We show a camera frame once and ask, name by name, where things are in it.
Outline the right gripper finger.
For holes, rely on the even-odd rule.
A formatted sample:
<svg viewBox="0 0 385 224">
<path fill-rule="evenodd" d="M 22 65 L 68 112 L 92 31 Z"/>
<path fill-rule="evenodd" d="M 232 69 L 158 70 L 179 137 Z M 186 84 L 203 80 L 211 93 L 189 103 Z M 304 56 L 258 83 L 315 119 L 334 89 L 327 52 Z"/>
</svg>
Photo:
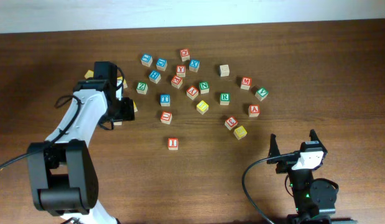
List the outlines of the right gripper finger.
<svg viewBox="0 0 385 224">
<path fill-rule="evenodd" d="M 311 129 L 310 130 L 310 141 L 309 141 L 309 145 L 319 145 L 319 146 L 323 146 L 322 142 L 319 140 L 316 132 L 314 129 Z"/>
<path fill-rule="evenodd" d="M 277 157 L 279 155 L 280 155 L 280 151 L 279 151 L 279 148 L 278 148 L 278 145 L 277 145 L 276 135 L 275 134 L 271 134 L 268 158 Z"/>
</svg>

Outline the yellow C block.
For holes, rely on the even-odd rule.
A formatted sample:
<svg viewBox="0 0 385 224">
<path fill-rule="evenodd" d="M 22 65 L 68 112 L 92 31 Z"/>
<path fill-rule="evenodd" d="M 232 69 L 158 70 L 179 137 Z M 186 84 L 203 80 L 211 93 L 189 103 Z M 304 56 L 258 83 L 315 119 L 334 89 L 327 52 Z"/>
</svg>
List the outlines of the yellow C block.
<svg viewBox="0 0 385 224">
<path fill-rule="evenodd" d="M 123 124 L 122 121 L 114 121 L 113 123 L 115 126 L 121 126 Z"/>
</svg>

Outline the red I block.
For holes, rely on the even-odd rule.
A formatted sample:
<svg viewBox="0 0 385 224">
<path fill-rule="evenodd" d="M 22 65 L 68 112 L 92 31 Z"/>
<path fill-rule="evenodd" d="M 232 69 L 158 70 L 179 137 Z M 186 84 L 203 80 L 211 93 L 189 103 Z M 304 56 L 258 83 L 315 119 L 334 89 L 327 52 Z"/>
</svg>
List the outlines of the red I block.
<svg viewBox="0 0 385 224">
<path fill-rule="evenodd" d="M 179 149 L 179 139 L 178 138 L 168 138 L 168 150 L 176 151 Z"/>
</svg>

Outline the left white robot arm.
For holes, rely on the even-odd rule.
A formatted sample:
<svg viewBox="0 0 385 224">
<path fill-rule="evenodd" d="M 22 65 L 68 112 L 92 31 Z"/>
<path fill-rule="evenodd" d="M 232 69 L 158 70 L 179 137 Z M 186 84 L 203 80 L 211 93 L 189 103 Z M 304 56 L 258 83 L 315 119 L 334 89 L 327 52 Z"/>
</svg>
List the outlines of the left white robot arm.
<svg viewBox="0 0 385 224">
<path fill-rule="evenodd" d="M 98 178 L 88 151 L 99 122 L 116 116 L 134 120 L 133 102 L 116 97 L 116 83 L 78 82 L 55 131 L 45 141 L 28 147 L 29 182 L 36 209 L 79 223 L 118 223 L 98 200 Z"/>
</svg>

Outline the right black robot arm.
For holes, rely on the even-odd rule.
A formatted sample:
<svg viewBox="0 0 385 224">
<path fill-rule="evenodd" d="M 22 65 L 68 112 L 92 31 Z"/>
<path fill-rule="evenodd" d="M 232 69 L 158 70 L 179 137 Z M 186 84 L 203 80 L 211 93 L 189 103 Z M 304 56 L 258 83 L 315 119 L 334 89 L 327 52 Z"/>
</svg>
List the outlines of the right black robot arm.
<svg viewBox="0 0 385 224">
<path fill-rule="evenodd" d="M 297 213 L 287 216 L 288 223 L 331 223 L 339 186 L 328 179 L 313 178 L 313 171 L 323 165 L 328 151 L 314 130 L 309 136 L 298 151 L 281 154 L 272 134 L 267 163 L 276 164 L 276 173 L 287 174 L 290 180 Z"/>
</svg>

